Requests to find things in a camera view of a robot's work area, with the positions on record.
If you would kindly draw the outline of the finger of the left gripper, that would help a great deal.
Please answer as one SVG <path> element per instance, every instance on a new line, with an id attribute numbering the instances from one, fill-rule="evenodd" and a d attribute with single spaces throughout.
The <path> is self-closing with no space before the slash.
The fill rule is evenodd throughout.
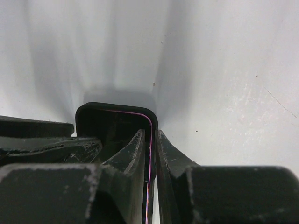
<path id="1" fill-rule="evenodd" d="M 0 164 L 93 162 L 101 141 L 73 133 L 70 123 L 1 116 Z"/>

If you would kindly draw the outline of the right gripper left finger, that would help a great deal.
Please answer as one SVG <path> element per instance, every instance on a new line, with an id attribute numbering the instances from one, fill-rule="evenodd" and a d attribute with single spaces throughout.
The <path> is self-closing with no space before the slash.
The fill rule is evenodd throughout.
<path id="1" fill-rule="evenodd" d="M 3 224 L 141 224 L 143 182 L 109 164 L 0 166 Z"/>

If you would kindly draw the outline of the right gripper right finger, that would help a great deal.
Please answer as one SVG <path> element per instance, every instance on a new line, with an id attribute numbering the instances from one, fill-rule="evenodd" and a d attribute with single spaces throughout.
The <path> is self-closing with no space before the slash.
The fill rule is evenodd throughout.
<path id="1" fill-rule="evenodd" d="M 156 132 L 163 224 L 296 224 L 299 181 L 280 166 L 201 166 Z"/>

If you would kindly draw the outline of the black phone with pink edge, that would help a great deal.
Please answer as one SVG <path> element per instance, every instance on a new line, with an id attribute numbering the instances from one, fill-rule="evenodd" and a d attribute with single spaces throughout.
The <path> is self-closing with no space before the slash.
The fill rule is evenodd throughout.
<path id="1" fill-rule="evenodd" d="M 154 135 L 158 128 L 154 112 L 142 107 L 86 104 L 77 109 L 75 118 L 77 136 L 100 139 L 103 145 L 101 161 L 106 161 L 125 147 L 138 130 L 145 130 L 145 198 L 142 223 L 152 223 L 154 179 L 157 173 Z"/>

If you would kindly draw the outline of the black phone case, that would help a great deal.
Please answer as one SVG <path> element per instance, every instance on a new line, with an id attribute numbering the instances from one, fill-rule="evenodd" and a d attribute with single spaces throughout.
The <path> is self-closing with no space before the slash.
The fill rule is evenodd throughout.
<path id="1" fill-rule="evenodd" d="M 76 132 L 96 137 L 103 148 L 94 162 L 109 164 L 143 182 L 142 224 L 152 223 L 158 120 L 143 107 L 89 102 L 76 111 Z"/>

